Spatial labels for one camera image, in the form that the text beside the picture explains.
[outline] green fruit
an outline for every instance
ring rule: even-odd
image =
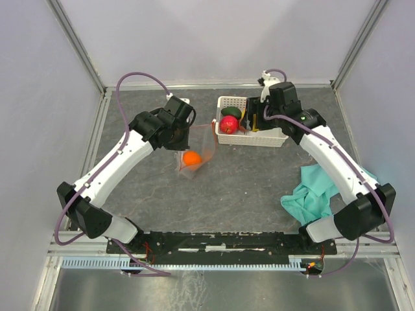
[[[225,117],[227,115],[231,115],[233,117],[235,117],[237,120],[240,120],[242,117],[242,112],[239,110],[239,108],[237,107],[226,107],[223,108],[220,113]]]

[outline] plastic basket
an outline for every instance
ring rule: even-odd
[[[272,130],[246,132],[237,131],[231,135],[221,133],[219,122],[221,120],[220,111],[229,106],[238,107],[241,111],[245,109],[246,97],[221,96],[218,98],[216,111],[215,133],[218,137],[219,144],[239,144],[244,146],[262,146],[262,147],[281,147],[288,136],[284,135],[281,128]]]

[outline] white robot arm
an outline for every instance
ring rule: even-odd
[[[122,243],[130,243],[142,230],[130,220],[119,217],[102,209],[107,197],[115,186],[141,160],[155,149],[164,147],[168,150],[185,150],[188,148],[189,127],[196,114],[188,100],[169,97],[164,108],[152,112],[144,111],[130,123],[128,140],[122,150],[120,145],[124,136],[114,148],[85,176],[73,185],[61,183],[57,193],[62,208],[82,187],[82,194],[67,210],[67,216],[88,237],[106,236]],[[100,174],[88,183],[102,165],[118,153]]]
[[[337,214],[301,227],[300,233],[311,244],[342,236],[355,240],[383,224],[385,214],[392,210],[394,188],[388,183],[378,184],[365,173],[339,145],[316,110],[302,109],[291,82],[265,80],[263,84],[267,86],[265,93],[248,99],[251,110],[263,119],[257,127],[269,128],[270,124],[281,127],[285,135],[317,160],[346,203]]]

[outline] clear plastic bag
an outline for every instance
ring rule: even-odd
[[[197,152],[202,158],[200,164],[186,165],[183,161],[183,155],[186,151],[179,151],[176,154],[177,158],[177,171],[179,174],[192,179],[197,170],[208,162],[216,151],[217,138],[215,135],[215,122],[213,120],[211,124],[192,126],[189,132],[189,150]]]

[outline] red apple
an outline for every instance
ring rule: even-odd
[[[238,129],[238,120],[233,115],[227,115],[220,120],[220,130],[227,134],[233,134]]]

